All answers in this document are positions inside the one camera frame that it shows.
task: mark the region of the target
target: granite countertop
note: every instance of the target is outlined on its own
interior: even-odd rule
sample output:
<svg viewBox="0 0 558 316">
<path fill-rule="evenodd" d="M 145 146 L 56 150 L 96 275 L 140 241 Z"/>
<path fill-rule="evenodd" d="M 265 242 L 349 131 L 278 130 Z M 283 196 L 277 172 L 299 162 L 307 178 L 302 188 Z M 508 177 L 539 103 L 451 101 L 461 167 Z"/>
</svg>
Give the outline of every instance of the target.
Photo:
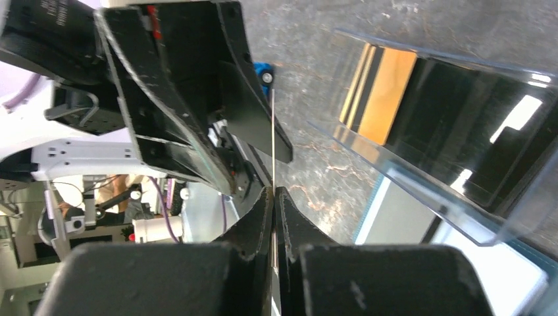
<svg viewBox="0 0 558 316">
<path fill-rule="evenodd" d="M 377 173 L 313 128 L 337 121 L 362 44 L 341 28 L 468 57 L 558 73 L 558 11 L 551 1 L 245 0 L 254 60 L 276 69 L 276 112 L 295 149 L 277 167 L 298 208 L 351 242 Z M 270 158 L 261 155 L 270 167 Z M 558 253 L 558 212 L 529 238 Z"/>
</svg>

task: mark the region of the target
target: purple cable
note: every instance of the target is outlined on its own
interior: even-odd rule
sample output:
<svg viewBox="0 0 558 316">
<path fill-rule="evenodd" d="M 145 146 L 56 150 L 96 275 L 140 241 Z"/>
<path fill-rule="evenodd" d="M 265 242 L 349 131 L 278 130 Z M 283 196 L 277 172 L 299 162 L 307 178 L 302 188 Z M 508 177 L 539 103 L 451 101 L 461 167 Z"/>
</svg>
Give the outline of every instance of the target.
<svg viewBox="0 0 558 316">
<path fill-rule="evenodd" d="M 165 207 L 165 199 L 163 199 L 163 191 L 161 190 L 161 187 L 159 186 L 155 178 L 153 178 L 152 176 L 148 176 L 148 178 L 152 181 L 153 185 L 155 186 L 155 189 L 157 190 L 157 195 L 159 196 L 161 207 L 163 208 L 163 217 L 165 218 L 166 229 L 168 230 L 168 234 L 170 235 L 172 240 L 174 240 L 174 242 L 180 244 L 180 241 L 174 235 L 174 233 L 172 232 L 172 227 L 170 226 L 170 220 L 168 219 L 168 213 L 166 212 L 166 207 Z"/>
<path fill-rule="evenodd" d="M 227 224 L 226 224 L 226 208 L 225 208 L 225 195 L 221 194 L 221 207 L 223 210 L 223 234 L 226 232 Z"/>
<path fill-rule="evenodd" d="M 23 100 L 27 99 L 31 95 L 31 93 L 33 93 L 33 90 L 35 90 L 35 87 L 39 83 L 40 78 L 40 74 L 33 74 L 31 77 L 29 77 L 29 80 L 27 80 L 27 83 L 18 92 L 18 94 L 16 94 L 16 96 L 14 96 L 12 99 L 4 102 L 4 107 L 8 110 L 11 110 L 22 103 Z"/>
</svg>

